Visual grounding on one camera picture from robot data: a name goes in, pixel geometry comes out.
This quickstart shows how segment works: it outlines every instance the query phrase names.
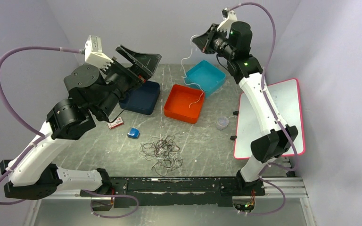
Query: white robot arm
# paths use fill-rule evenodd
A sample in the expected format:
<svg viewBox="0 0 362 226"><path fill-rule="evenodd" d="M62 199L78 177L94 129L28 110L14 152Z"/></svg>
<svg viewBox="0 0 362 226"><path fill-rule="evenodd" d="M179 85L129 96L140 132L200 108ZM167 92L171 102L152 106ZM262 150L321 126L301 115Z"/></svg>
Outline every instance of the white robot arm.
<svg viewBox="0 0 362 226"><path fill-rule="evenodd" d="M252 40L250 25L237 21L232 10L224 9L222 16L223 22L212 24L206 33L195 37L192 41L203 53L216 53L218 57L227 60L228 71L249 99L259 121L262 137L251 143L252 156L237 173L237 177L246 183L251 183L258 179L260 171L267 163L280 157L291 146L278 122L285 127L292 141L297 136L297 128L289 126L279 113L262 77L263 69L258 60L250 54ZM266 92L269 103L278 117L277 120L274 119L263 92Z"/></svg>
<svg viewBox="0 0 362 226"><path fill-rule="evenodd" d="M138 53L121 45L116 51L133 65L125 68L116 58L110 59L102 53L100 38L89 36L84 49L87 64L64 78L69 98L48 113L39 131L44 138L37 135L18 157L0 163L2 174L9 178L4 186L6 197L36 200L55 191L80 189L105 194L110 189L110 177L104 169L69 170L51 162L95 127L91 113L98 121L109 122L118 101L150 79L161 59L159 54Z"/></svg>

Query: gray table surface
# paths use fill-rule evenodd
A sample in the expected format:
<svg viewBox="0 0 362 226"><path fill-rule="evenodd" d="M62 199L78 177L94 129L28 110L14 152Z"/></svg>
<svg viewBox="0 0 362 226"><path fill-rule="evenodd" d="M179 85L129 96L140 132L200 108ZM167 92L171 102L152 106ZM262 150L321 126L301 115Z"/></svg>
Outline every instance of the gray table surface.
<svg viewBox="0 0 362 226"><path fill-rule="evenodd" d="M181 65L159 65L150 81L161 86L159 99L151 115L124 111L121 118L124 125L110 130L105 122L96 123L96 128L88 131L80 140L65 149L55 160L58 166L70 170L93 170L105 168L112 177L158 177L151 167L154 160L147 161L139 157L141 143L146 143L152 136L175 135L175 143L180 147L183 165L167 174L167 177L183 176L234 176L247 160L233 157L233 141L237 118L232 115L238 110L239 95L242 90L234 79L226 73L224 85L205 99L199 120L192 125L167 118L163 107L174 84L183 84L184 74ZM121 111L117 106L110 118ZM215 122L219 116L226 116L230 123L219 131ZM140 131L138 139L130 139L127 132L133 127ZM264 176L284 177L285 171L276 167L269 168Z"/></svg>

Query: black wire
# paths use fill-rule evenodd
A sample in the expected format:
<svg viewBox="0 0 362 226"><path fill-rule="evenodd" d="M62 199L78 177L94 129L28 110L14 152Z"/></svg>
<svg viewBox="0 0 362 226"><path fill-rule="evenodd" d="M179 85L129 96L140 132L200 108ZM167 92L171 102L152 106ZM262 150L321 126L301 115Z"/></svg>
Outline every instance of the black wire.
<svg viewBox="0 0 362 226"><path fill-rule="evenodd" d="M128 97L128 100L127 100L127 103L125 104L125 107L124 107L124 109L117 115L117 117L115 117L112 121L109 121L109 123L113 123L113 122L115 122L117 119L118 119L118 117L120 117L120 115L121 115L121 113L123 113L124 112L124 110L125 109L127 109L127 107L128 107L128 104L129 104L129 102L130 102L130 99L131 99L131 97L130 97L130 95L127 93L127 97Z"/></svg>
<svg viewBox="0 0 362 226"><path fill-rule="evenodd" d="M228 71L228 69L227 69L226 67L224 67L224 65L222 65L222 64L220 63L220 60L218 59L218 54L216 55L216 58L217 58L217 62L219 62L219 64L220 64L225 70Z"/></svg>
<svg viewBox="0 0 362 226"><path fill-rule="evenodd" d="M140 153L147 160L157 160L151 169L161 177L167 176L169 171L176 170L182 166L183 159L177 154L180 147L176 145L174 139L175 135L168 135L166 138L159 139L156 142L141 144ZM165 169L165 174L159 173L157 168Z"/></svg>

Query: small red box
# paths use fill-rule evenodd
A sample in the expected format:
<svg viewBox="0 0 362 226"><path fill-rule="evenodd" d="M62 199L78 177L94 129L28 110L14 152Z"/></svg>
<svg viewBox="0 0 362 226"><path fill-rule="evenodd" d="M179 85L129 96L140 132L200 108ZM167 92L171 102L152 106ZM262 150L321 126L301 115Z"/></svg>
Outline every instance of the small red box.
<svg viewBox="0 0 362 226"><path fill-rule="evenodd" d="M195 124L199 118L204 100L205 93L202 94L201 90L175 84L164 107L165 116ZM189 108L190 103L196 101L198 102L191 104L191 108Z"/></svg>

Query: lavender wall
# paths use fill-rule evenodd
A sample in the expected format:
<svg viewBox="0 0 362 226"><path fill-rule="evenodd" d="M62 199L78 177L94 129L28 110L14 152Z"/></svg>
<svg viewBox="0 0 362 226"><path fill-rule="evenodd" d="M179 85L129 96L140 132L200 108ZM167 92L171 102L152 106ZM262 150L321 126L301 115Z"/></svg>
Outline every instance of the lavender wall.
<svg viewBox="0 0 362 226"><path fill-rule="evenodd" d="M46 1L0 1L0 56L27 45L68 47L69 42ZM3 64L2 85L14 109L32 126L40 127L53 105L66 98L63 78L76 66L74 54L18 53ZM33 137L0 101L0 161L15 158ZM0 200L4 200L2 186ZM0 226L23 225L29 204L0 206Z"/></svg>
<svg viewBox="0 0 362 226"><path fill-rule="evenodd" d="M298 78L300 174L319 226L362 225L362 1L302 0L268 80Z"/></svg>

